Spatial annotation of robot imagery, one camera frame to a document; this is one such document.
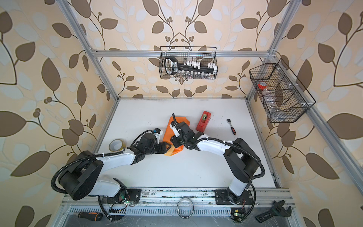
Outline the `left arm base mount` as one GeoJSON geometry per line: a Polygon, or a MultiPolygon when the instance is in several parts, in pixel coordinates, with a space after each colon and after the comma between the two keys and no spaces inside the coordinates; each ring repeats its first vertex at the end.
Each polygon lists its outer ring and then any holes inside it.
{"type": "Polygon", "coordinates": [[[139,188],[127,188],[121,189],[114,197],[103,197],[102,203],[106,204],[125,204],[126,202],[131,202],[131,204],[136,204],[140,201],[142,190],[139,188]]]}

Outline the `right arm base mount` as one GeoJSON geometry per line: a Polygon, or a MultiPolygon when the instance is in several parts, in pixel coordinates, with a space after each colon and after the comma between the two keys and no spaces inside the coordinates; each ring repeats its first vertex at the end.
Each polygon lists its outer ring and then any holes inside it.
{"type": "Polygon", "coordinates": [[[217,205],[252,205],[253,196],[251,191],[244,190],[240,196],[236,196],[229,189],[215,190],[215,201],[217,205]]]}

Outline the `yellow orange wrapping paper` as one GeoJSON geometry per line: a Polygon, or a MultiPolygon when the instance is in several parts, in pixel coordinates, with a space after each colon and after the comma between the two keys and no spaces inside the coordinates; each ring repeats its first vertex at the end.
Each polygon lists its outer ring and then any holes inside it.
{"type": "MultiPolygon", "coordinates": [[[[175,154],[183,151],[183,149],[184,149],[184,146],[183,145],[181,145],[178,148],[175,148],[175,146],[170,141],[170,139],[172,138],[172,136],[175,136],[174,131],[170,127],[170,125],[171,125],[171,123],[172,123],[173,120],[174,120],[173,117],[170,117],[169,122],[167,124],[166,131],[164,133],[163,142],[167,142],[167,143],[171,144],[171,148],[164,154],[165,156],[175,155],[175,154]]],[[[178,123],[186,122],[186,124],[188,126],[190,125],[190,121],[186,117],[176,117],[176,121],[178,123]]]]}

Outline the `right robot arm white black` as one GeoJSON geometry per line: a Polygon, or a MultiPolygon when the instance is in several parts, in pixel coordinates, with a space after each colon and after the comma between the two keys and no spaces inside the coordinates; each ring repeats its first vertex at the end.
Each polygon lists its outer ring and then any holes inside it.
{"type": "Polygon", "coordinates": [[[185,122],[177,122],[174,114],[172,118],[172,144],[176,148],[183,145],[188,150],[205,151],[223,157],[234,175],[227,189],[228,199],[232,204],[241,203],[244,191],[252,186],[253,180],[263,177],[266,173],[257,154],[241,138],[234,141],[212,138],[202,132],[195,133],[185,122]]]}

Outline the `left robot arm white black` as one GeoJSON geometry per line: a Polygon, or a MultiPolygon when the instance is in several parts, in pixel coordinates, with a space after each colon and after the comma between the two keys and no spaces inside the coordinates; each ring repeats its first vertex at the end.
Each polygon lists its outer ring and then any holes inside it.
{"type": "Polygon", "coordinates": [[[134,165],[145,156],[165,154],[172,145],[160,141],[162,130],[146,130],[133,143],[113,153],[91,154],[83,151],[78,158],[58,170],[51,179],[51,187],[61,194],[68,194],[75,201],[86,196],[118,197],[127,187],[117,178],[101,174],[120,166],[134,165]]]}

